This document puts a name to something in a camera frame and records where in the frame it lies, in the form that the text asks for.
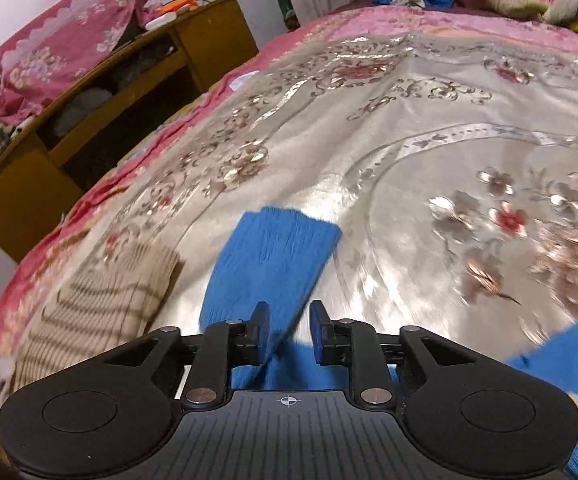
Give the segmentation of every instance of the striped cloth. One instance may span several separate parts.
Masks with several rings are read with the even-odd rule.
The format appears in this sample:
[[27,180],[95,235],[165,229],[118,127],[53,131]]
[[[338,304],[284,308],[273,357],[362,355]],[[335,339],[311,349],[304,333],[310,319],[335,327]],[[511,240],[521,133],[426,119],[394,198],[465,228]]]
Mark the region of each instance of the striped cloth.
[[32,322],[9,393],[141,336],[178,261],[161,243],[134,244],[103,269],[77,272]]

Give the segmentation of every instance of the silver floral bedspread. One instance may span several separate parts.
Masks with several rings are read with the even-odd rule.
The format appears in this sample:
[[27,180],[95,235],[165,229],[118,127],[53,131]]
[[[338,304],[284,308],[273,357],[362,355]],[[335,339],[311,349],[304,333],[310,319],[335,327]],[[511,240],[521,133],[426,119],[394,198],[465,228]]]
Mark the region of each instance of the silver floral bedspread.
[[176,246],[153,326],[196,333],[218,252],[263,205],[342,228],[313,292],[333,318],[530,348],[578,319],[578,57],[422,34],[303,48],[145,170],[81,259]]

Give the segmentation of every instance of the wooden cabinet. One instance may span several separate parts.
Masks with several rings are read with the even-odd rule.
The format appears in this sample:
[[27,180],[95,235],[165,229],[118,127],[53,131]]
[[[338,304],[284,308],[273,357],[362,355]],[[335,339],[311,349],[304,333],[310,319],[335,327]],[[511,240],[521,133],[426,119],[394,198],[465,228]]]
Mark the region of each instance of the wooden cabinet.
[[[96,78],[165,37],[174,46],[169,56],[115,93],[53,146],[44,139],[43,126],[70,99]],[[109,56],[37,116],[1,154],[0,248],[19,262],[57,226],[83,194],[67,174],[69,161],[112,121],[131,107],[139,107],[140,99],[160,83],[188,69],[190,84],[195,86],[195,94],[200,94],[257,53],[238,1],[216,0],[146,32]]]

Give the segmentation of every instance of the bed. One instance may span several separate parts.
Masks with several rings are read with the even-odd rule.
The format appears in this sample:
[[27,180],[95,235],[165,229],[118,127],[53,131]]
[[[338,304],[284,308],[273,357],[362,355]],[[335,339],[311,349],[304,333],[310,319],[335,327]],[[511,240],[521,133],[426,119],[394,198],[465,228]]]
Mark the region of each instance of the bed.
[[[332,318],[418,324],[499,360],[542,345],[578,323],[578,34],[383,6],[276,38],[21,262],[0,299],[0,402],[50,298],[131,240],[184,260],[149,326],[197,333],[217,254],[265,205],[341,228],[312,293]],[[310,341],[305,317],[293,337]]]

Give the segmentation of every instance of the pink bed sheet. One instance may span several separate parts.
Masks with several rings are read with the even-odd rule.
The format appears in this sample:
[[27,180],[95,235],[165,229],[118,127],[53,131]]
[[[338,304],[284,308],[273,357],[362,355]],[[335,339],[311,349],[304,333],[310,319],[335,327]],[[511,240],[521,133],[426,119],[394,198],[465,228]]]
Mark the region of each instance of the pink bed sheet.
[[269,64],[300,44],[312,40],[335,40],[363,34],[393,35],[409,30],[450,36],[489,35],[518,43],[578,53],[578,34],[564,28],[537,22],[515,22],[506,18],[469,16],[409,9],[406,7],[367,7],[326,16],[296,32],[275,38],[251,62],[229,72],[189,114],[158,132],[146,150],[130,158],[116,173],[98,182],[73,207],[63,225],[57,227],[22,260],[0,298],[0,355],[15,351],[16,343],[31,316],[43,304],[60,263],[69,257],[96,212],[135,179],[140,168],[158,158],[190,126],[206,117],[232,91],[229,83]]

